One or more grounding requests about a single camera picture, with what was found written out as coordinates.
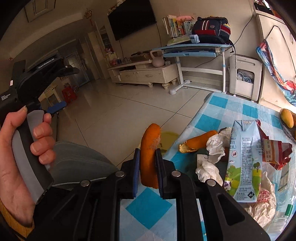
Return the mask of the small white tissue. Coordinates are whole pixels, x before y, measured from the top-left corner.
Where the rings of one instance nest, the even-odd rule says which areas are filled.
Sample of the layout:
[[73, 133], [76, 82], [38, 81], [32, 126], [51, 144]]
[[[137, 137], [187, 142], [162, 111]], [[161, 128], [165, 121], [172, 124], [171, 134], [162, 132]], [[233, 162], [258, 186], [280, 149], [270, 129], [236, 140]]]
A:
[[231, 132], [231, 127], [223, 128], [208, 139], [206, 149], [209, 153], [208, 161], [210, 163], [216, 164], [228, 155]]

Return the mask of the red snack bag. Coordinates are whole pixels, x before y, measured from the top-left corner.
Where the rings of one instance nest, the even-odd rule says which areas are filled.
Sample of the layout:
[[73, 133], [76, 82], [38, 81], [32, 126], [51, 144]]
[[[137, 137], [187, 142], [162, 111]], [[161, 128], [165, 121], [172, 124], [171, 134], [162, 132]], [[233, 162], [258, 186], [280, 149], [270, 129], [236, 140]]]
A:
[[270, 140], [261, 129], [260, 120], [256, 120], [262, 146], [262, 161], [269, 163], [276, 170], [281, 170], [291, 160], [292, 144]]

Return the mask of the clear plastic water bottle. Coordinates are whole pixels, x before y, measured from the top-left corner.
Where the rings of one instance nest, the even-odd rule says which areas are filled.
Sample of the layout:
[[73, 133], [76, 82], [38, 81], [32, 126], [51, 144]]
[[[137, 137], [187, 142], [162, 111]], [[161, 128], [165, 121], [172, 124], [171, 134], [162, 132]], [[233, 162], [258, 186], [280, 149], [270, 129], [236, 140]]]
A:
[[276, 240], [287, 227], [295, 214], [295, 194], [286, 199], [280, 198], [276, 203], [276, 212], [271, 224], [267, 228], [270, 240]]

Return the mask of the red plastic stool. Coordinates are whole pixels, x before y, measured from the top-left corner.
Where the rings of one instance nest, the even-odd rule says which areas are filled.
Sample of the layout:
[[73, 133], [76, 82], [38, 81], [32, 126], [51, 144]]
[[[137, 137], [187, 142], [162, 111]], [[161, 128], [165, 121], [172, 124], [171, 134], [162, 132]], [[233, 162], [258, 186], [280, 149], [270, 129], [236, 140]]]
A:
[[74, 92], [73, 88], [70, 86], [65, 87], [62, 90], [62, 94], [67, 104], [70, 104], [71, 102], [77, 99], [76, 93]]

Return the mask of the yellow plastic basin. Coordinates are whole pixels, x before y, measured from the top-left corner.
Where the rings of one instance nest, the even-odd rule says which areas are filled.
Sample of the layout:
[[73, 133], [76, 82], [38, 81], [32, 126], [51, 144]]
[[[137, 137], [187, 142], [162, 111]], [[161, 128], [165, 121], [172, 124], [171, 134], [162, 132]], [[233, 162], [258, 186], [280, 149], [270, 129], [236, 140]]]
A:
[[161, 149], [161, 153], [165, 153], [177, 139], [176, 133], [163, 132], [153, 123], [145, 130], [138, 146], [141, 151], [140, 157], [144, 159], [152, 157], [157, 148]]

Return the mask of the blue checkered tablecloth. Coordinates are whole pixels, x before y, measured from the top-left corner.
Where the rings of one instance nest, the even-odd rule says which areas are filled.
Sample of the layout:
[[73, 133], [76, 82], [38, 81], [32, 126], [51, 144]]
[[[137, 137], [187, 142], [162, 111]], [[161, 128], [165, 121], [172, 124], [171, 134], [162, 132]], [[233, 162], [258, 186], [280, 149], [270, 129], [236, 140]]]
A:
[[[212, 93], [164, 158], [194, 179], [224, 180], [227, 154], [212, 156], [207, 149], [183, 154], [178, 148], [184, 141], [211, 130], [219, 132], [214, 139], [216, 143], [225, 143], [234, 121], [238, 120], [259, 120], [262, 130], [272, 140], [288, 141], [277, 111], [238, 97]], [[176, 240], [176, 202], [164, 200], [158, 190], [140, 185], [134, 200], [121, 202], [119, 234], [120, 240]]]

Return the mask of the grey green sofa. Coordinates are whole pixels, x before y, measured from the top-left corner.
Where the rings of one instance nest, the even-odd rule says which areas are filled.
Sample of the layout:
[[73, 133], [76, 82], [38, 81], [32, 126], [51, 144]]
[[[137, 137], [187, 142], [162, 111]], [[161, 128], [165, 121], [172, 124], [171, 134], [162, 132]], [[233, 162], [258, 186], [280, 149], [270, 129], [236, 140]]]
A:
[[100, 180], [118, 171], [106, 156], [83, 145], [60, 141], [54, 151], [56, 160], [50, 168], [54, 187], [69, 189], [83, 180]]

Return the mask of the white tv cabinet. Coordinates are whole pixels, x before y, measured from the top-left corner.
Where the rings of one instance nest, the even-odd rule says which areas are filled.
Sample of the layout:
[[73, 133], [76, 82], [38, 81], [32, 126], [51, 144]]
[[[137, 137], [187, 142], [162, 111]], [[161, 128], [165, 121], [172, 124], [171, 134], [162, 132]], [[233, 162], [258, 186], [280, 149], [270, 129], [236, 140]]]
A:
[[119, 64], [108, 68], [108, 72], [113, 83], [142, 84], [148, 87], [158, 83], [164, 89], [168, 89], [170, 83], [176, 84], [179, 76], [176, 64], [154, 67], [152, 60]]

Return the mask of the pink kettlebell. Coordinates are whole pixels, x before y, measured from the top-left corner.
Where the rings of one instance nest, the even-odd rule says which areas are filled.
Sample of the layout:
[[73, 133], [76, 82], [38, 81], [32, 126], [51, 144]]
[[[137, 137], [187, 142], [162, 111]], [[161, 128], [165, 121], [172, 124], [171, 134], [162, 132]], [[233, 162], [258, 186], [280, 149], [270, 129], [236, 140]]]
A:
[[151, 57], [152, 57], [152, 65], [155, 68], [159, 68], [164, 66], [165, 60], [163, 58], [163, 54], [161, 50], [151, 50], [150, 51]]

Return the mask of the blue children study desk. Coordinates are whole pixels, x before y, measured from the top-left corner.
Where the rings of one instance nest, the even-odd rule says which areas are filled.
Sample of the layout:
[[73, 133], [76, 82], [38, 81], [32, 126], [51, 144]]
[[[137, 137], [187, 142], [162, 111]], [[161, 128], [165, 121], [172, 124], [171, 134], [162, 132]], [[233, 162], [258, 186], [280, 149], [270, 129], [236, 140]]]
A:
[[[166, 58], [174, 57], [177, 65], [177, 71], [179, 75], [179, 85], [169, 91], [170, 95], [175, 95], [181, 88], [194, 88], [201, 89], [210, 92], [226, 93], [226, 50], [233, 48], [231, 44], [209, 44], [209, 43], [198, 43], [198, 44], [176, 44], [171, 46], [165, 46], [155, 48], [154, 51], [161, 51], [163, 56]], [[201, 65], [196, 67], [183, 67], [181, 66], [181, 57], [208, 57], [217, 58], [222, 57], [222, 70], [206, 69], [201, 68]], [[222, 89], [214, 89], [208, 87], [200, 87], [193, 84], [190, 80], [183, 78], [185, 72], [198, 72], [207, 73], [213, 75], [222, 76]]]

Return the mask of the white air purifier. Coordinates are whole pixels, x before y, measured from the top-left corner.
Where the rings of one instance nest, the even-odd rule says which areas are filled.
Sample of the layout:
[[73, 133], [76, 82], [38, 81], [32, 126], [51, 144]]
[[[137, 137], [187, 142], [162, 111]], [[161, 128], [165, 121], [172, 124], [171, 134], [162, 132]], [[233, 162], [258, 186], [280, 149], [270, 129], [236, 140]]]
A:
[[233, 54], [229, 57], [229, 92], [258, 101], [262, 63], [257, 59]]

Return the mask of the row of books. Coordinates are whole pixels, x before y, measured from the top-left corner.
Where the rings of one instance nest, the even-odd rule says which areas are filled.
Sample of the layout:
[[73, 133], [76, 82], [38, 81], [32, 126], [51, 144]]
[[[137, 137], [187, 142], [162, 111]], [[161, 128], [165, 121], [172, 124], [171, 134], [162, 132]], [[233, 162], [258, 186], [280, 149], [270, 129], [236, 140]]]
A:
[[168, 15], [162, 19], [166, 33], [170, 38], [176, 38], [184, 35], [191, 35], [195, 20], [178, 22], [178, 16]]

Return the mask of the pink plush toy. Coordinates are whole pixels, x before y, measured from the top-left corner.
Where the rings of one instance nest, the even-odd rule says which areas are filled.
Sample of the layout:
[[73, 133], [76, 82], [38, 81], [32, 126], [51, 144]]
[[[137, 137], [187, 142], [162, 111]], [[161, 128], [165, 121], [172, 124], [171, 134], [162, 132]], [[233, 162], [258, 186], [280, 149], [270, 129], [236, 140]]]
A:
[[179, 16], [176, 18], [178, 22], [192, 21], [194, 18], [192, 16]]

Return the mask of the colourful hanging bag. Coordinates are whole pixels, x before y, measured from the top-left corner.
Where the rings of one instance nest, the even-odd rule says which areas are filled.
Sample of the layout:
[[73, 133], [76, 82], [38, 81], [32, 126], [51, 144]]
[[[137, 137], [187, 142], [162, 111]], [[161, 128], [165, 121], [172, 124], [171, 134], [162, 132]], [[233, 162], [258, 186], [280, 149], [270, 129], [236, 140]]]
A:
[[295, 83], [292, 80], [284, 79], [278, 71], [267, 40], [263, 40], [260, 43], [260, 45], [256, 48], [256, 52], [269, 71], [269, 74], [280, 88], [285, 99], [291, 105], [295, 106]]

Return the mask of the black wall television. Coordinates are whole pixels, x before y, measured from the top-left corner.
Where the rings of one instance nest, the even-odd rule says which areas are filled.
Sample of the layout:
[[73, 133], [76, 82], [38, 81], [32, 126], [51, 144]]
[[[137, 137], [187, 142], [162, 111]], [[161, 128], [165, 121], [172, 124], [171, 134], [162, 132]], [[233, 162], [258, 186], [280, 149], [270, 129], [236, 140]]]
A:
[[116, 41], [157, 22], [149, 0], [124, 1], [108, 15], [108, 20]]

